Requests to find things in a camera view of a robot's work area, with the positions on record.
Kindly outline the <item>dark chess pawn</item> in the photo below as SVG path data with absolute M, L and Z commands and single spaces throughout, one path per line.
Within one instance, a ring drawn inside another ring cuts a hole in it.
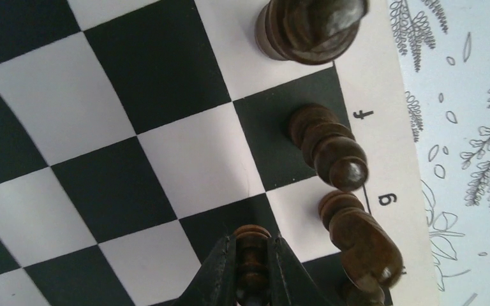
M 236 238 L 236 302 L 239 305 L 270 304 L 267 241 L 271 234 L 248 224 L 234 231 Z

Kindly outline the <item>dark knight chess piece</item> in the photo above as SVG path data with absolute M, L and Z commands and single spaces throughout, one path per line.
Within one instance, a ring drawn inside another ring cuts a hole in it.
M 392 288 L 403 274 L 398 246 L 352 193 L 331 191 L 318 204 L 319 218 L 350 282 L 361 291 Z

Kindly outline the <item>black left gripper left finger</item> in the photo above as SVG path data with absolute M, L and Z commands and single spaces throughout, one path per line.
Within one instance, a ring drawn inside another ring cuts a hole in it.
M 236 305 L 236 238 L 220 238 L 174 306 Z

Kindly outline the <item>dark bishop chess piece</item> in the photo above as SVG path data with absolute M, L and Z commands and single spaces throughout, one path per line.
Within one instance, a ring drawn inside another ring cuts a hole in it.
M 294 110 L 288 121 L 288 135 L 304 162 L 326 184 L 351 192 L 368 180 L 366 153 L 329 108 L 310 103 Z

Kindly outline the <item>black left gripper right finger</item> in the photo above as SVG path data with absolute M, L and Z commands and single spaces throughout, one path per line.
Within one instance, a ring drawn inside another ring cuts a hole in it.
M 271 305 L 330 305 L 283 237 L 267 239 L 267 257 Z

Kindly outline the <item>dark queen chess piece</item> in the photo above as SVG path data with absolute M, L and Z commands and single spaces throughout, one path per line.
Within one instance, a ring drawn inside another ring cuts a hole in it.
M 343 55 L 357 37 L 369 1 L 269 1 L 255 23 L 258 48 L 270 59 L 321 65 Z

